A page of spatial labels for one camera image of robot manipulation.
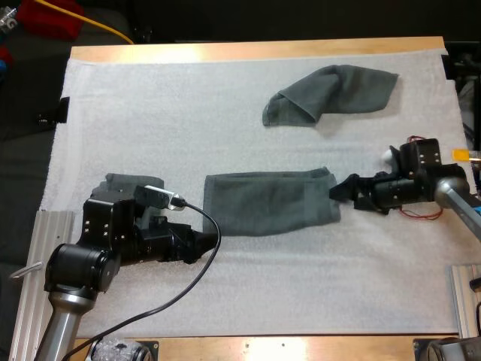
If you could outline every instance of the gray cloth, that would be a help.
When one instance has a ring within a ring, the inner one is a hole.
[[[208,175],[204,210],[223,235],[276,235],[339,221],[339,206],[329,199],[335,184],[326,168]],[[204,232],[215,232],[210,222]]]
[[[128,192],[134,195],[136,186],[154,186],[158,188],[164,188],[164,181],[160,178],[150,177],[148,175],[108,173],[105,176],[105,182],[101,182],[98,187],[92,190],[92,195],[108,190]]]
[[[313,126],[324,113],[384,109],[398,79],[387,71],[352,65],[321,68],[280,90],[265,106],[265,126]]]

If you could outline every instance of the table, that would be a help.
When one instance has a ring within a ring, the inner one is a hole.
[[[255,43],[73,47],[72,59],[90,62],[173,63],[299,56],[398,53],[444,48],[441,37],[369,38]],[[413,360],[414,338],[452,335],[317,335],[282,337],[151,338],[162,361],[181,360]],[[86,350],[71,359],[83,360]]]

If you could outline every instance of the red object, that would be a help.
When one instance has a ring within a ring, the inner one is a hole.
[[[14,58],[12,58],[6,47],[0,47],[0,60],[3,60],[7,65],[11,65],[14,62]]]
[[[443,214],[443,209],[440,207],[439,211],[433,214],[417,214],[413,211],[409,211],[403,209],[403,207],[399,207],[399,211],[405,217],[414,218],[415,220],[436,220],[437,218],[441,217]]]
[[[52,5],[83,15],[83,8],[75,0],[47,0]],[[23,0],[17,20],[32,34],[73,41],[77,38],[83,21],[50,9],[35,0]]]

